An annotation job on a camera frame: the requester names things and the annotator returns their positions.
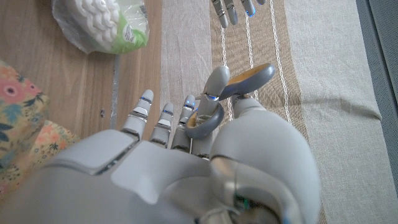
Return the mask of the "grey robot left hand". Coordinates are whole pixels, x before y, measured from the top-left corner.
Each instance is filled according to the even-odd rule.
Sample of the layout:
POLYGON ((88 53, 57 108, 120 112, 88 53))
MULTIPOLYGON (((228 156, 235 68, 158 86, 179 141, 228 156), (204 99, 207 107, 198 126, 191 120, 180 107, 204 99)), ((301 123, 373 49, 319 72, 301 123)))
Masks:
MULTIPOLYGON (((257 14, 256 7, 252 0, 239 0, 239 2, 248 18, 252 18, 257 14)), ((238 12, 235 0, 211 0, 210 3, 213 6, 221 28, 225 29, 230 24, 235 26, 238 23, 238 12)))

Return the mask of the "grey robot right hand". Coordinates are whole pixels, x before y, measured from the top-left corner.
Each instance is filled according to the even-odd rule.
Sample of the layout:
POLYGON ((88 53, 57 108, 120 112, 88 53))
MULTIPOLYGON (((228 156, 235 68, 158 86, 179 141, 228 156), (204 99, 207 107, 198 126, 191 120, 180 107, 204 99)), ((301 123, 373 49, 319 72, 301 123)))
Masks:
POLYGON ((220 66, 176 128, 167 103, 142 137, 146 90, 119 131, 59 152, 1 206, 2 223, 316 223, 320 177, 304 136, 250 92, 266 63, 232 77, 220 66))

